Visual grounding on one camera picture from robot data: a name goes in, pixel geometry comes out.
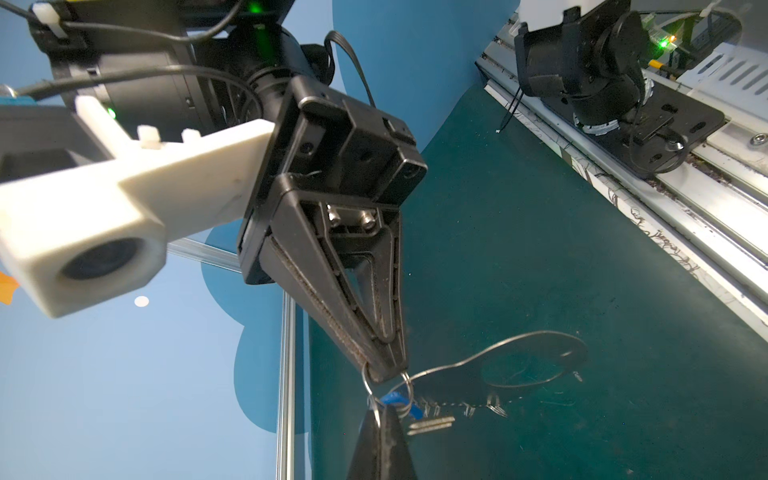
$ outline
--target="green table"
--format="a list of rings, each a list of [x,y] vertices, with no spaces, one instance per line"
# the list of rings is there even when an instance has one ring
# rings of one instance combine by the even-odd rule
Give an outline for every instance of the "green table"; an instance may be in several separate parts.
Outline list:
[[[590,360],[507,419],[413,437],[419,478],[768,478],[768,345],[503,114],[470,89],[403,207],[409,371],[538,329]],[[310,358],[314,478],[345,478],[360,375],[314,322]]]

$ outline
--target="robotic arm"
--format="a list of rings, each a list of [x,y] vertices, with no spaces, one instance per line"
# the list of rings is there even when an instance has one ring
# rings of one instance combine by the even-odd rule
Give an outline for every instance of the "robotic arm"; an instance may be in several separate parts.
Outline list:
[[[399,206],[427,167],[405,123],[328,87],[331,41],[357,63],[343,37],[299,45],[280,25],[290,0],[245,3],[20,13],[56,80],[0,105],[0,258],[62,316],[146,284],[167,242],[242,218],[244,280],[278,282],[391,379],[408,365]],[[58,93],[69,109],[26,104]]]

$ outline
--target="orange shape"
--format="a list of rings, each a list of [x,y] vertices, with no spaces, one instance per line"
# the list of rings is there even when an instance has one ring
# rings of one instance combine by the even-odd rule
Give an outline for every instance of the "orange shape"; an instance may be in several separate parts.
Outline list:
[[[18,282],[15,278],[0,272],[0,302],[10,305],[17,288]]]

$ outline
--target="green work surface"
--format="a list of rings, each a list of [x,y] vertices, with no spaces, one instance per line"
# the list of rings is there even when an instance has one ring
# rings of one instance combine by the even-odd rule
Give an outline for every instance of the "green work surface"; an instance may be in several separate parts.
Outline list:
[[[403,206],[411,374],[552,329],[579,378],[410,439],[421,480],[768,478],[768,345],[504,110],[470,89]],[[360,374],[310,323],[312,465],[346,477]]]

